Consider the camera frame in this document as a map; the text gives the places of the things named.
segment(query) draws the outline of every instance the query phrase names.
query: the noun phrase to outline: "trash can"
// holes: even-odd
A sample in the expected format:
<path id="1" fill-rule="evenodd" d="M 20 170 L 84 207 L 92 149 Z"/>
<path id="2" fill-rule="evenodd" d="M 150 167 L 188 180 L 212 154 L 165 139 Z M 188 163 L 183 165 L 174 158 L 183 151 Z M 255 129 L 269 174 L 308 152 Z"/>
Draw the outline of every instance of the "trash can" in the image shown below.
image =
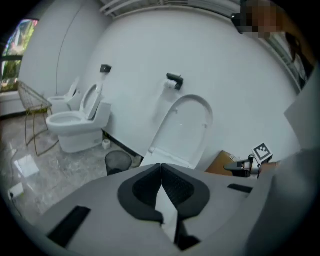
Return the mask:
<path id="1" fill-rule="evenodd" d="M 132 164 L 131 157 L 121 150 L 110 152 L 106 155 L 104 161 L 108 176 L 127 171 Z"/>

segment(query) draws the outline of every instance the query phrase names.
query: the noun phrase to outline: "cardboard box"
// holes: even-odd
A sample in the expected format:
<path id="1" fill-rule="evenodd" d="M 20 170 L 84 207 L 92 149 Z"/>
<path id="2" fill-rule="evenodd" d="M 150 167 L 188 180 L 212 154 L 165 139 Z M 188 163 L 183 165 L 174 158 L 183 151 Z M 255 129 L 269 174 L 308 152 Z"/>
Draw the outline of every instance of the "cardboard box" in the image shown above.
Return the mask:
<path id="1" fill-rule="evenodd" d="M 206 173 L 219 174 L 225 176 L 232 176 L 232 172 L 225 170 L 224 165 L 233 163 L 234 161 L 230 158 L 231 154 L 225 151 L 221 151 L 216 159 L 212 162 L 209 168 L 205 171 Z"/>

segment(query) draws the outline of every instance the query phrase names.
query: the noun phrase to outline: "wall-mounted toilet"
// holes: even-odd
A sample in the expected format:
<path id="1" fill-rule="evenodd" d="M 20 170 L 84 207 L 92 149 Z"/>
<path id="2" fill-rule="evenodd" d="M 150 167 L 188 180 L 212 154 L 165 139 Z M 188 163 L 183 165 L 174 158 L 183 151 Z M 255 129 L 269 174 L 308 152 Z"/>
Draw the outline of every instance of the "wall-mounted toilet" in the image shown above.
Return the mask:
<path id="1" fill-rule="evenodd" d="M 51 111 L 53 114 L 66 111 L 78 111 L 83 97 L 81 90 L 79 90 L 79 77 L 77 77 L 70 87 L 69 92 L 64 96 L 54 96 L 48 98 L 52 104 Z"/>
<path id="2" fill-rule="evenodd" d="M 206 149 L 212 125 L 213 112 L 207 101 L 196 95 L 179 98 L 166 114 L 140 166 L 174 164 L 195 169 Z M 173 242 L 178 212 L 162 186 L 155 209 L 162 213 L 161 228 Z"/>
<path id="3" fill-rule="evenodd" d="M 107 126 L 111 114 L 111 104 L 101 101 L 102 86 L 99 82 L 89 88 L 79 111 L 61 112 L 46 119 L 64 152 L 75 153 L 102 143 L 102 128 Z"/>

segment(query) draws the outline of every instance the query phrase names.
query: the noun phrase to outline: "black strip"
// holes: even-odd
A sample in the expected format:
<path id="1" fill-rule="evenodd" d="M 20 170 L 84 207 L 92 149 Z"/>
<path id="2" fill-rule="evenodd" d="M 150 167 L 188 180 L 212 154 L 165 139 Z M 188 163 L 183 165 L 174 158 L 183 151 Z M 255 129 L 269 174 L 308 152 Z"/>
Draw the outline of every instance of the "black strip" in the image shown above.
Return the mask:
<path id="1" fill-rule="evenodd" d="M 243 186 L 243 185 L 239 185 L 239 184 L 230 184 L 228 186 L 229 189 L 233 189 L 233 190 L 237 190 L 237 191 L 241 191 L 241 192 L 244 192 L 244 193 L 248 193 L 250 194 L 253 187 L 250 187 L 250 186 Z"/>
<path id="2" fill-rule="evenodd" d="M 128 152 L 131 156 L 136 157 L 139 156 L 139 154 L 137 154 L 136 152 L 134 152 L 133 150 L 131 150 L 130 148 L 126 147 L 125 145 L 123 145 L 120 141 L 116 140 L 114 137 L 112 137 L 110 134 L 106 133 L 106 137 L 112 141 L 114 144 L 118 145 L 120 148 L 122 148 L 124 151 Z"/>
<path id="3" fill-rule="evenodd" d="M 9 56 L 2 56 L 0 62 L 9 62 L 9 61 L 22 61 L 23 55 L 9 55 Z"/>
<path id="4" fill-rule="evenodd" d="M 26 112 L 19 112 L 19 113 L 12 113 L 12 114 L 6 114 L 3 116 L 0 116 L 0 120 L 6 120 L 6 119 L 10 119 L 10 118 L 18 118 L 18 117 L 25 117 L 26 116 Z"/>
<path id="5" fill-rule="evenodd" d="M 65 248 L 90 211 L 87 207 L 76 206 L 47 237 Z"/>

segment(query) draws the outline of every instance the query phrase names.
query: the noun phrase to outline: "toilet paper roll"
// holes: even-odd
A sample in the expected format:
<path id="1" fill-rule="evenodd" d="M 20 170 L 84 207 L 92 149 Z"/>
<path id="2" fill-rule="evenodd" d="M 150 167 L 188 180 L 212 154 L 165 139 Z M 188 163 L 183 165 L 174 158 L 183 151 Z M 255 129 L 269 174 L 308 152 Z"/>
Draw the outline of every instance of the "toilet paper roll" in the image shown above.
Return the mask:
<path id="1" fill-rule="evenodd" d="M 110 140 L 104 139 L 104 140 L 102 141 L 102 147 L 103 147 L 105 150 L 108 150 L 108 149 L 111 147 Z"/>
<path id="2" fill-rule="evenodd" d="M 170 80 L 170 79 L 167 79 L 164 82 L 164 87 L 167 87 L 167 88 L 174 89 L 176 87 L 176 85 L 177 85 L 177 82 Z"/>

